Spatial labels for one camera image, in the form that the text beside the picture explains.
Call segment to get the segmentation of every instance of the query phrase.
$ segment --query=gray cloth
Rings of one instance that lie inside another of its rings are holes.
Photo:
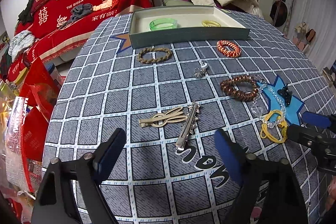
[[[250,14],[232,12],[227,16],[250,29],[248,40],[235,42],[241,48],[240,57],[226,58],[217,51],[216,40],[184,41],[156,46],[174,51],[174,57],[159,66],[141,64],[135,50],[112,38],[129,32],[132,14],[101,22],[78,53],[62,86],[48,128],[43,166],[54,157],[66,161],[93,152],[115,128],[122,128],[127,143],[109,178],[101,184],[111,211],[122,220],[134,221],[120,224],[172,224],[175,219],[179,224],[219,224],[239,193],[213,138],[217,128],[224,128],[232,140],[261,159],[290,160],[304,200],[311,202],[310,223],[315,223],[324,211],[331,176],[318,172],[311,151],[299,144],[261,139],[262,121],[253,114],[253,104],[225,96],[220,83],[225,77],[245,74],[260,74],[274,83],[279,75],[293,95],[305,102],[301,114],[307,110],[335,113],[336,98],[313,64],[279,30]],[[199,68],[200,60],[208,63],[208,75],[196,79],[195,67]],[[251,90],[247,85],[239,89]],[[174,143],[182,123],[167,123],[162,131],[139,127],[139,119],[192,101],[201,103],[199,120],[196,134],[188,140],[190,149],[182,154],[176,153]],[[263,114],[268,113],[267,98],[258,100],[257,105]],[[278,137],[276,128],[270,132]],[[323,135],[335,136],[330,130]],[[260,196],[266,187],[263,183]],[[80,201],[77,206],[86,212],[79,186],[74,187],[74,195]]]
[[[31,31],[24,30],[18,33],[9,42],[8,54],[11,55],[12,61],[14,62],[16,58],[24,52],[26,49],[30,48],[35,42],[35,36]]]
[[[59,27],[60,30],[62,30],[65,26],[68,24],[75,22],[83,17],[85,17],[88,14],[91,14],[93,12],[92,5],[90,3],[86,4],[80,4],[72,8],[71,10],[71,17],[70,19],[65,22],[61,27]]]

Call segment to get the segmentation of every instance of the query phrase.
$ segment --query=metal alligator clip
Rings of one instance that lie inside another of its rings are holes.
[[[188,140],[189,134],[194,133],[193,129],[196,127],[196,124],[194,124],[194,122],[198,120],[198,118],[195,115],[196,113],[200,112],[199,108],[200,108],[200,105],[195,102],[193,102],[190,106],[188,106],[189,111],[187,113],[187,116],[188,116],[187,121],[182,127],[182,132],[175,144],[177,150],[183,151],[185,144]]]

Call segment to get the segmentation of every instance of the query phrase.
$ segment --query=yellow rubber band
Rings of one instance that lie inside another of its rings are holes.
[[[203,20],[202,25],[204,27],[221,27],[221,25],[219,23],[217,23],[216,21],[213,21],[213,20]]]
[[[266,116],[265,116],[265,121],[268,121],[271,116],[273,114],[278,114],[280,118],[280,116],[282,115],[282,112],[278,109],[272,110],[270,111]],[[288,128],[288,124],[286,122],[286,120],[282,121],[279,125],[279,128],[281,128],[281,135],[282,135],[282,139],[278,140],[276,137],[274,137],[271,133],[268,132],[268,128],[267,125],[265,123],[263,123],[261,125],[261,131],[260,131],[260,138],[262,139],[270,139],[272,142],[274,143],[284,143],[287,140],[287,128]]]

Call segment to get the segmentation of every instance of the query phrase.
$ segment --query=orange spiral hair tie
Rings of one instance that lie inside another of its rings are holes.
[[[233,48],[233,51],[227,50],[225,46]],[[242,52],[241,48],[228,40],[219,40],[217,42],[217,49],[227,57],[238,57]]]

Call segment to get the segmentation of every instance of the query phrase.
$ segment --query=gray box tray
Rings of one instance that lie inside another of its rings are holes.
[[[158,18],[174,18],[177,29],[151,31],[149,23]],[[203,27],[203,20],[213,20],[221,27]],[[214,6],[168,6],[133,12],[129,37],[133,48],[198,40],[247,40],[250,29]]]

